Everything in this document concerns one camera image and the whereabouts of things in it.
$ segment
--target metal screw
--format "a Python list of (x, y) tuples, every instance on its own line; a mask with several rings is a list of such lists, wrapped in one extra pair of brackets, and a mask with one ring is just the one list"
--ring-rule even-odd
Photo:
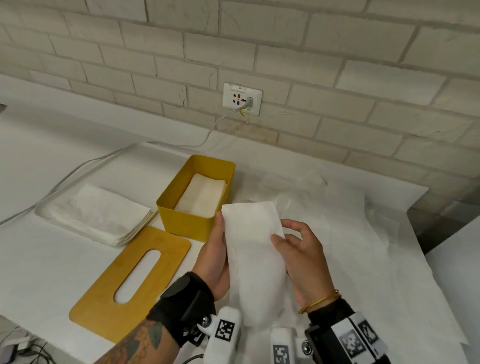
[(312, 347), (310, 346), (310, 343), (305, 340), (302, 344), (301, 344), (301, 350), (303, 351), (303, 353), (307, 356), (311, 356), (312, 353), (313, 353), (313, 350), (312, 350)]
[(205, 316), (202, 318), (202, 327), (207, 328), (212, 323), (212, 318), (210, 316)]

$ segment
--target yellow tissue box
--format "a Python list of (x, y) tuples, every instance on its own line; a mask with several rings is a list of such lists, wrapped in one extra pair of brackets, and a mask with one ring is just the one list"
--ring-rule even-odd
[(227, 183), (216, 207), (216, 211), (220, 210), (222, 205), (227, 203), (232, 190), (235, 163), (198, 154), (188, 158), (175, 178), (158, 198), (156, 205), (166, 232), (206, 242), (215, 224), (215, 216), (203, 218), (174, 210), (193, 175), (196, 173), (213, 180), (224, 180)]

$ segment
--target white tray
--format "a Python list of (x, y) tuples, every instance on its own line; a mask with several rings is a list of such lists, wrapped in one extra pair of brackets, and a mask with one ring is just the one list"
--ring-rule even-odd
[[(88, 183), (156, 211), (156, 200), (188, 157), (188, 154), (148, 143), (132, 144), (94, 167), (84, 167), (87, 170), (86, 173), (40, 202), (34, 212), (51, 224), (94, 239), (89, 234), (50, 218), (47, 207), (52, 203), (68, 200)], [(153, 214), (144, 226), (148, 225), (155, 216), (156, 214)]]

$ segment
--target white cloth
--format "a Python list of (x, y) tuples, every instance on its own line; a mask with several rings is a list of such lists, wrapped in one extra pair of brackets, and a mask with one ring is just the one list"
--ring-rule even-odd
[(223, 205), (230, 267), (230, 305), (246, 326), (266, 328), (284, 307), (286, 269), (270, 237), (284, 237), (273, 202)]
[(47, 207), (47, 216), (107, 245), (128, 243), (154, 214), (148, 207), (86, 184), (72, 198)]
[(211, 218), (222, 197), (227, 183), (213, 180), (201, 174), (194, 174), (187, 189), (175, 206), (175, 211)]

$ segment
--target oval slot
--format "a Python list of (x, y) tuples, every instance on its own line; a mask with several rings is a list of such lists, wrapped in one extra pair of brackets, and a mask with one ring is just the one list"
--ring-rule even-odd
[(149, 250), (140, 259), (135, 268), (130, 272), (127, 279), (115, 292), (113, 297), (116, 303), (127, 303), (140, 288), (141, 284), (147, 278), (148, 273), (160, 259), (161, 253), (158, 250)]

